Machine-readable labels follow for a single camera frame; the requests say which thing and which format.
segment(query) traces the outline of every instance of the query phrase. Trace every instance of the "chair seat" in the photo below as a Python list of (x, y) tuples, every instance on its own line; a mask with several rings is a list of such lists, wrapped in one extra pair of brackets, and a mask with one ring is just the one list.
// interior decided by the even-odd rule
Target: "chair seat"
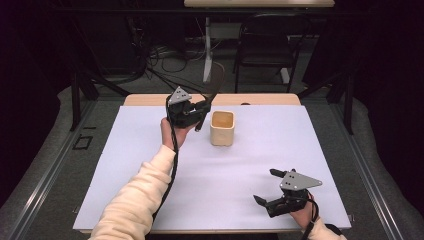
[(294, 57), (285, 36), (248, 36), (240, 49), (240, 64), (244, 66), (291, 67)]

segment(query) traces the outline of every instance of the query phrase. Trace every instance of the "cream sleeve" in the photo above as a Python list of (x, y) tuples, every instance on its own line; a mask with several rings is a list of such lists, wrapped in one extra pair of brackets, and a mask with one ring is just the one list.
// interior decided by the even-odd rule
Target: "cream sleeve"
[(171, 181), (175, 152), (162, 145), (106, 206), (90, 239), (145, 239)]
[(328, 229), (322, 219), (318, 219), (308, 236), (309, 240), (346, 240), (345, 236), (337, 235)]

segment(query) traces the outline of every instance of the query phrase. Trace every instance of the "chair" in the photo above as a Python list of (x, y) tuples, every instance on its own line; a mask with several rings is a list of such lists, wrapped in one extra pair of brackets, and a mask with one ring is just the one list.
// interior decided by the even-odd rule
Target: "chair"
[[(309, 19), (298, 14), (260, 13), (248, 17), (239, 32), (234, 92), (238, 92), (240, 66), (275, 67), (276, 74), (282, 68), (291, 68), (286, 90), (290, 92), (299, 50), (311, 26)], [(296, 37), (289, 41), (289, 35)]]

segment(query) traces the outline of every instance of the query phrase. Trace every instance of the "person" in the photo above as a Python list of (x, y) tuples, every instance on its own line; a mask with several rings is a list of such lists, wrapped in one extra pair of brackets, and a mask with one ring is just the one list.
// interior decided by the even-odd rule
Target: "person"
[[(195, 126), (175, 128), (178, 148), (183, 145), (187, 134)], [(171, 181), (170, 171), (175, 156), (171, 137), (171, 126), (166, 118), (160, 123), (162, 145), (156, 155), (143, 162), (139, 172), (123, 186), (104, 209), (99, 222), (94, 227), (90, 240), (134, 239), (144, 240), (153, 224), (153, 214), (160, 207), (162, 196)], [(304, 209), (292, 212), (291, 216), (302, 229), (311, 221), (312, 204), (308, 202)], [(318, 219), (309, 234), (311, 240), (343, 240)]]

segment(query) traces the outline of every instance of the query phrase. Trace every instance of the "gray carpet floor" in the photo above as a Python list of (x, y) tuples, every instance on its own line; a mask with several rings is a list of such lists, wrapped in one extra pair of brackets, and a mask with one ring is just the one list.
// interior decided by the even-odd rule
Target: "gray carpet floor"
[[(314, 41), (310, 40), (309, 44), (300, 55), (292, 90), (295, 93), (305, 87), (300, 79)], [(155, 70), (167, 73), (165, 70), (182, 69), (178, 73), (167, 74), (201, 82), (204, 61), (185, 63), (172, 53), (163, 53), (163, 56), (166, 59), (159, 60), (153, 66)], [(234, 51), (225, 42), (214, 49), (214, 60), (223, 64), (227, 72), (221, 92), (232, 92), (234, 89), (234, 74), (231, 73), (233, 58)], [(244, 70), (243, 81), (254, 84), (242, 85), (240, 91), (284, 92), (284, 86), (255, 82), (257, 79), (266, 79), (269, 83), (278, 83), (279, 79), (270, 72), (274, 71)], [(120, 86), (133, 93), (172, 91), (149, 74)], [(0, 239), (87, 239), (86, 235), (72, 230), (77, 215), (75, 212), (84, 199), (118, 108), (123, 103), (122, 97), (106, 87), (98, 86), (98, 90), (101, 94), (98, 101), (81, 99), (86, 106), (83, 122), (72, 134), (69, 132), (72, 120), (70, 90), (66, 89), (59, 94), (62, 107), (54, 128), (27, 174), (0, 210)], [(345, 235), (348, 239), (422, 239), (424, 221), (403, 198), (382, 166), (376, 153), (366, 108), (359, 101), (354, 101), (354, 135), (350, 136), (340, 124), (342, 103), (327, 104), (327, 91), (325, 88), (317, 91), (302, 99), (302, 104), (307, 107), (347, 213), (354, 218), (352, 228), (344, 230)], [(92, 137), (89, 149), (73, 149), (78, 136)], [(358, 158), (366, 163), (369, 176), (361, 174), (363, 171), (358, 165)], [(371, 185), (378, 189), (377, 200), (375, 192), (370, 191), (370, 179)], [(31, 202), (32, 199), (38, 199), (39, 204)], [(385, 224), (387, 220), (392, 223), (389, 227)], [(300, 239), (300, 236), (300, 233), (279, 234), (279, 239)]]

